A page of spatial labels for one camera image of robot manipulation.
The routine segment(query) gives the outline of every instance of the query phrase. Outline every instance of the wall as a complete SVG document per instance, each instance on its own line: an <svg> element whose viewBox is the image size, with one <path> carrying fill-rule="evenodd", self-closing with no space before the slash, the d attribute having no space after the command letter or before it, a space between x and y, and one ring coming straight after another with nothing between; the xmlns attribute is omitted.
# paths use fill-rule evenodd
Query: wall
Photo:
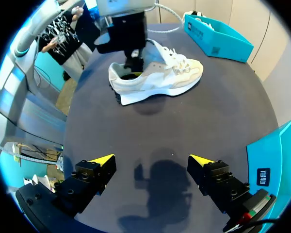
<svg viewBox="0 0 291 233"><path fill-rule="evenodd" d="M196 0L195 10L228 25L232 6L233 0Z"/></svg>
<svg viewBox="0 0 291 233"><path fill-rule="evenodd" d="M158 9L158 7L156 7L154 10L152 11L147 11L145 13L146 16L146 23L147 24L156 24L156 23L160 23L160 11Z"/></svg>
<svg viewBox="0 0 291 233"><path fill-rule="evenodd" d="M291 38L278 63L263 82L279 125L291 120Z"/></svg>
<svg viewBox="0 0 291 233"><path fill-rule="evenodd" d="M250 63L251 68L264 81L272 72L287 45L288 33L277 17L271 13L269 25L260 49Z"/></svg>
<svg viewBox="0 0 291 233"><path fill-rule="evenodd" d="M196 0L160 0L160 4L169 7L176 12L181 18L184 12L194 10ZM162 23L179 23L178 19L170 12L160 9Z"/></svg>
<svg viewBox="0 0 291 233"><path fill-rule="evenodd" d="M240 32L253 45L248 59L251 64L264 39L270 17L269 9L257 0L233 0L229 26Z"/></svg>

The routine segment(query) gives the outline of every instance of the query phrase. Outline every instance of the metal screw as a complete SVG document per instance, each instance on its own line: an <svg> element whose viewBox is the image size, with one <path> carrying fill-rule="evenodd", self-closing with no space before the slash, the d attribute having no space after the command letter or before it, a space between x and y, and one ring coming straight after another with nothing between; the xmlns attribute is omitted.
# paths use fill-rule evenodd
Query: metal screw
<svg viewBox="0 0 291 233"><path fill-rule="evenodd" d="M70 194L70 195L74 194L74 190L73 190L73 189L69 189L69 190L67 191L67 194Z"/></svg>
<svg viewBox="0 0 291 233"><path fill-rule="evenodd" d="M35 194L35 196L34 196L37 200L38 199L40 199L41 198L41 194L39 194L39 193L37 193L37 194Z"/></svg>
<svg viewBox="0 0 291 233"><path fill-rule="evenodd" d="M26 203L27 203L27 205L32 205L33 204L33 200L29 198L29 199L26 200Z"/></svg>
<svg viewBox="0 0 291 233"><path fill-rule="evenodd" d="M232 196L234 196L234 195L236 195L236 194L237 194L237 191L236 191L236 190L232 190L232 191L231 191L231 195L232 195Z"/></svg>
<svg viewBox="0 0 291 233"><path fill-rule="evenodd" d="M89 178L88 175L86 175L86 174L83 175L83 180L84 180L84 181L88 180L88 178Z"/></svg>

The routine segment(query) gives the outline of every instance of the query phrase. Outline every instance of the label sticker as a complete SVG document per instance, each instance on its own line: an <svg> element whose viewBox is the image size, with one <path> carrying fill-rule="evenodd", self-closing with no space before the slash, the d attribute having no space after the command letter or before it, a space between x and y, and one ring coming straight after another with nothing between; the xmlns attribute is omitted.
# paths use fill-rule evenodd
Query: label sticker
<svg viewBox="0 0 291 233"><path fill-rule="evenodd" d="M257 185L258 186L269 186L271 177L270 168L258 168L257 174Z"/></svg>

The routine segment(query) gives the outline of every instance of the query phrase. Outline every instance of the person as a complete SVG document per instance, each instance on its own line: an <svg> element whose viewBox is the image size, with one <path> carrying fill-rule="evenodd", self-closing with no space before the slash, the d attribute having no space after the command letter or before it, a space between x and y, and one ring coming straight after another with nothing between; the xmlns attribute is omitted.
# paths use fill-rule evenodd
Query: person
<svg viewBox="0 0 291 233"><path fill-rule="evenodd" d="M70 26L83 14L83 8L75 7L55 18L36 38L39 51L48 52L67 74L79 81L92 51L79 40Z"/></svg>

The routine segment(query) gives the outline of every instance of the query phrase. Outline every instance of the white cable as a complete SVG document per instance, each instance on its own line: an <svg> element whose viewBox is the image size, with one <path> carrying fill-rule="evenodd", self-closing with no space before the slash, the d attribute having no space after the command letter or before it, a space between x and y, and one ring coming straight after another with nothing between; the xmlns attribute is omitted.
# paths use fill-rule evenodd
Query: white cable
<svg viewBox="0 0 291 233"><path fill-rule="evenodd" d="M152 10L154 10L155 7L156 7L156 5L152 6L151 8L145 9L145 12L152 11Z"/></svg>
<svg viewBox="0 0 291 233"><path fill-rule="evenodd" d="M154 31L154 30L148 29L149 32L151 32L151 33L172 33L174 31L178 30L179 28L183 28L182 19L181 19L181 17L176 12L174 12L172 9L168 8L167 6L161 5L159 3L155 3L154 6L158 6L158 7L162 8L162 9L164 9L164 10L172 13L179 20L180 26L177 27L177 28L171 29L171 30L167 30L167 31Z"/></svg>
<svg viewBox="0 0 291 233"><path fill-rule="evenodd" d="M21 146L21 147L27 147L29 148L31 151L34 151L34 149L32 149L30 146L24 145L24 144L18 144L17 146ZM37 152L38 155L40 155L42 157L42 159L45 159L44 156L42 156L39 152Z"/></svg>
<svg viewBox="0 0 291 233"><path fill-rule="evenodd" d="M52 162L52 161L47 161L47 160L41 160L41 159L34 159L34 158L30 158L30 157L27 157L27 156L24 156L24 155L21 155L21 154L17 154L17 153L14 153L12 151L9 151L9 150L1 147L1 146L0 146L0 150L3 151L3 152L5 152L5 153L7 153L7 154L16 156L18 158L25 159L25 160L29 160L29 161L36 162L36 163L54 164L54 165L57 164L57 162Z"/></svg>

